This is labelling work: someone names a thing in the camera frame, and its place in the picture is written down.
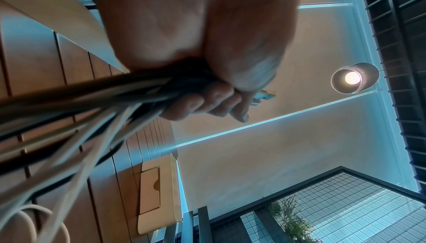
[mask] light fixture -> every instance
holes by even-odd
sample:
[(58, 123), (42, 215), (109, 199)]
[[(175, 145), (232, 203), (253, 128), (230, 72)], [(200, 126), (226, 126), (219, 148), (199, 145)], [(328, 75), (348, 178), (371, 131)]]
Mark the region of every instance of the light fixture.
[(331, 76), (331, 86), (341, 94), (355, 94), (373, 86), (379, 70), (370, 63), (356, 63), (342, 67)]

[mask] light bulb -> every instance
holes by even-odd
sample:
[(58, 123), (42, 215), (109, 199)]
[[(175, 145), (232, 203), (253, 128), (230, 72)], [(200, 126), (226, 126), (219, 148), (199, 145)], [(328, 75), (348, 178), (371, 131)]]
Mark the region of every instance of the light bulb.
[(355, 85), (361, 82), (361, 75), (355, 71), (346, 74), (345, 81), (347, 84)]

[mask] bundle of cables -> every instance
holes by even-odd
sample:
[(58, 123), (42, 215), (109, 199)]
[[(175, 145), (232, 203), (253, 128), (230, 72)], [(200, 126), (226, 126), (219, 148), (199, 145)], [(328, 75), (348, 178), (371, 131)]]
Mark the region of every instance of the bundle of cables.
[[(70, 182), (48, 212), (38, 238), (33, 236), (35, 242), (50, 243), (59, 228), (64, 228), (63, 221), (95, 166), (116, 153), (129, 136), (159, 116), (174, 99), (199, 92), (214, 81), (203, 60), (191, 59), (164, 70), (124, 74), (0, 101), (0, 141), (94, 111), (71, 125), (0, 149), (0, 176), (44, 161), (30, 178), (0, 194), (0, 231), (15, 213), (28, 208), (24, 205), (27, 201)], [(92, 147), (73, 154), (95, 138)], [(23, 150), (27, 153), (17, 155)]]

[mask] hand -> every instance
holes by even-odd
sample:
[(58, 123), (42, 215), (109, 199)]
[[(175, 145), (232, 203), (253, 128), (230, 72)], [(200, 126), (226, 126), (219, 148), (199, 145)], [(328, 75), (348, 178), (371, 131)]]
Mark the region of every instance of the hand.
[(257, 92), (275, 77), (299, 0), (95, 0), (117, 58), (130, 70), (204, 57), (221, 80), (162, 115), (228, 113), (246, 122)]

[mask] green plant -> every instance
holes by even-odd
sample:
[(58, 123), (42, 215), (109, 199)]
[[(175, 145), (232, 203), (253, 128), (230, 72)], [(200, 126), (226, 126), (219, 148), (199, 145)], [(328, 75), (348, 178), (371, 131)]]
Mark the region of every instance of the green plant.
[(287, 196), (268, 205), (268, 211), (293, 242), (312, 243), (312, 225), (297, 215), (295, 196)]

